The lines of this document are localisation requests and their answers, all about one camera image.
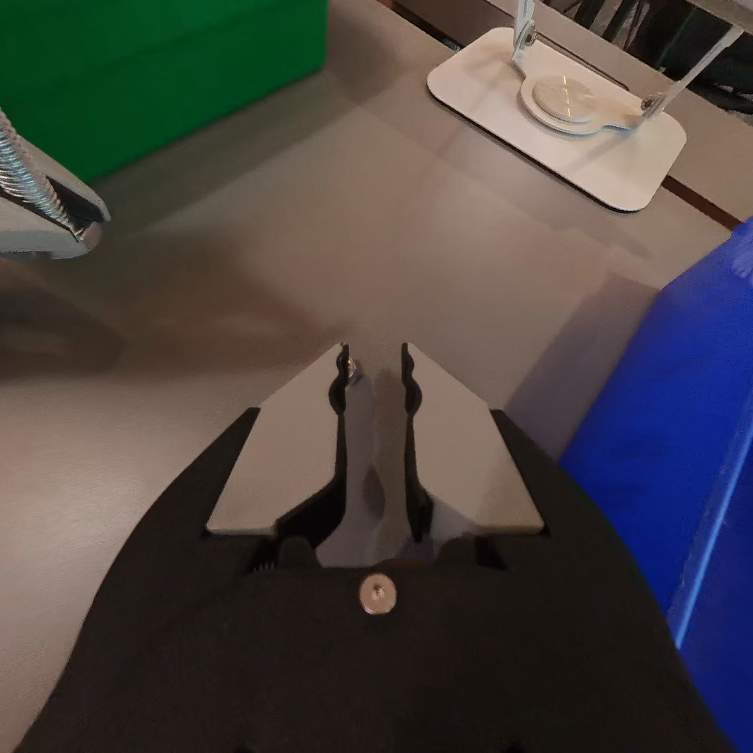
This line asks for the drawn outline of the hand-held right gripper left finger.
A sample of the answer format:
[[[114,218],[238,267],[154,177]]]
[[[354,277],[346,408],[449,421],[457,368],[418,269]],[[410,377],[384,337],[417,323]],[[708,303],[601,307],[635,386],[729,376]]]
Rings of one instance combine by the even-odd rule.
[[[336,344],[266,399],[206,528],[317,548],[346,512],[349,347]]]

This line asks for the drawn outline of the green plastic bin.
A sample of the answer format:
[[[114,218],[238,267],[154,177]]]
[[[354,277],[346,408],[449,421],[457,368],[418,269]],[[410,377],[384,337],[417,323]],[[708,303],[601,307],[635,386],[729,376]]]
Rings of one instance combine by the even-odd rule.
[[[325,1],[4,1],[1,104],[85,182],[321,69]]]

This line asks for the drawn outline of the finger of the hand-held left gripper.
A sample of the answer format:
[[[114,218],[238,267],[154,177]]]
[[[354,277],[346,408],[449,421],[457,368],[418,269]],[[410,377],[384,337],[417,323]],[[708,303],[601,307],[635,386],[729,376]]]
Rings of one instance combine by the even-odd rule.
[[[102,222],[84,221],[83,234],[77,238],[70,230],[33,212],[26,205],[1,198],[2,257],[80,258],[96,248],[102,234]]]
[[[8,131],[8,199],[82,236],[84,221],[110,221],[100,196],[47,154]]]

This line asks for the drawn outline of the blue plastic bin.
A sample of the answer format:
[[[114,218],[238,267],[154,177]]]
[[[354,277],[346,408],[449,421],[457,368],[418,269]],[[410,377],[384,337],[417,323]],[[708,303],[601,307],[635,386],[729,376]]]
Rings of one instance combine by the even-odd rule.
[[[752,219],[655,298],[560,458],[752,751]]]

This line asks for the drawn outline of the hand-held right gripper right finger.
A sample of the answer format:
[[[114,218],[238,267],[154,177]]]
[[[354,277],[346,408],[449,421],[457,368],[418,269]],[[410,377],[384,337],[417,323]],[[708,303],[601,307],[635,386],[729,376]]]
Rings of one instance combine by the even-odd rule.
[[[413,540],[539,534],[542,516],[485,400],[410,343],[401,380]]]

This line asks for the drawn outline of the steel hex bolt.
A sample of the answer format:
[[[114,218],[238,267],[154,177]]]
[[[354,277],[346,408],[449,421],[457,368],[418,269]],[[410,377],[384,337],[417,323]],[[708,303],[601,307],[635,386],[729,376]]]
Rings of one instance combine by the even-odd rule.
[[[2,256],[80,258],[94,250],[111,220],[103,199],[1,113]]]

